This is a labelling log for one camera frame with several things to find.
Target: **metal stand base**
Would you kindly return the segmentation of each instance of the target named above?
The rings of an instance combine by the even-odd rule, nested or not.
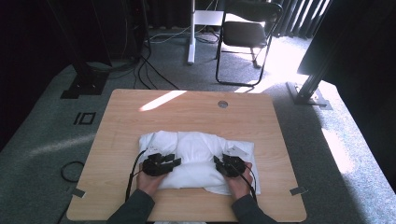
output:
[[[91,83],[81,81],[79,75],[76,76],[69,90],[62,93],[61,99],[78,99],[80,95],[101,95],[109,73],[92,72],[95,79]]]
[[[293,82],[287,82],[287,86],[295,104],[318,105],[321,109],[332,110],[332,106],[330,105],[330,102],[323,98],[319,90],[316,90],[315,93],[311,96],[311,98],[305,100],[298,94],[303,85]]]

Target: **wooden table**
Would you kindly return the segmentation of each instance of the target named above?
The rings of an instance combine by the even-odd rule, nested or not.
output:
[[[223,108],[219,101],[228,104]],[[142,134],[197,131],[255,144],[262,194],[260,208],[279,222],[306,219],[288,151],[270,96],[209,91],[115,90],[73,196],[72,220],[106,220],[124,202]],[[162,189],[148,220],[235,221],[231,197],[204,189]]]

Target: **hand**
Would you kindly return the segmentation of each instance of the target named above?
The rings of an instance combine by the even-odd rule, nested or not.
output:
[[[139,164],[139,170],[142,170],[142,163]],[[145,191],[149,196],[153,197],[157,188],[160,186],[166,175],[151,176],[146,175],[143,171],[137,175],[137,188]]]
[[[253,177],[250,175],[250,169],[252,164],[250,162],[245,161],[245,165],[248,167],[248,169],[245,169],[245,172],[242,175],[248,181],[249,185],[241,176],[237,176],[237,177],[224,176],[224,179],[226,180],[228,187],[230,189],[231,196],[235,201],[247,194],[250,194],[250,185],[251,182],[253,181]]]

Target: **black folding chair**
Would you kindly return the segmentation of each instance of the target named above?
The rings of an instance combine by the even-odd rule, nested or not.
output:
[[[265,62],[268,51],[271,46],[273,31],[276,28],[281,16],[282,6],[275,3],[259,1],[236,1],[227,6],[221,23],[219,45],[216,54],[216,81],[220,84],[234,86],[254,87],[262,81]],[[230,21],[227,16],[235,15],[244,19],[244,21]],[[241,82],[221,81],[219,78],[220,54],[222,52],[238,53],[233,51],[221,50],[221,44],[224,42],[227,46],[250,48],[255,67],[261,67],[259,80],[254,84]],[[265,58],[262,65],[257,64],[257,56],[262,49],[266,48]],[[254,54],[254,49],[260,49],[260,52]]]

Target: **folded white towel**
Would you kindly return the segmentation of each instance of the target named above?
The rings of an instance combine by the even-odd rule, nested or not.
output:
[[[168,174],[159,189],[204,188],[213,193],[229,195],[223,176],[216,170],[213,156],[222,159],[222,154],[229,154],[228,149],[231,147],[238,147],[244,152],[237,156],[253,164],[253,174],[257,183],[260,183],[254,161],[254,144],[251,142],[226,140],[209,133],[159,131],[142,135],[139,145],[140,151],[147,149],[139,162],[155,153],[163,156],[175,154],[176,158],[181,158],[181,165]],[[256,194],[260,194],[260,185],[254,182],[252,185],[256,186]]]

